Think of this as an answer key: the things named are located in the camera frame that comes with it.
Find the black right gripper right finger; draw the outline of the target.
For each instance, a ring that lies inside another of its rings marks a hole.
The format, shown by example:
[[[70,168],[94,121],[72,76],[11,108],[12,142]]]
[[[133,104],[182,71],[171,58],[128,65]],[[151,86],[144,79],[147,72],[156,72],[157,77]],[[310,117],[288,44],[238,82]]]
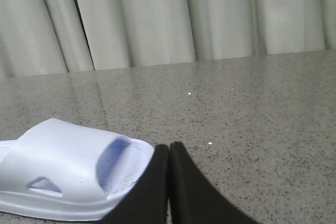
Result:
[[[169,198],[173,223],[256,223],[206,179],[181,142],[170,145]]]

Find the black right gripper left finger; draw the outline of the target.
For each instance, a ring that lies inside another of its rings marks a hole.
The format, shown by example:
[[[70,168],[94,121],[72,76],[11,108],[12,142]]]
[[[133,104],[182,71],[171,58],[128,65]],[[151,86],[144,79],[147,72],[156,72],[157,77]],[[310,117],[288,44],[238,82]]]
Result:
[[[97,223],[166,223],[169,148],[160,144],[138,182]]]

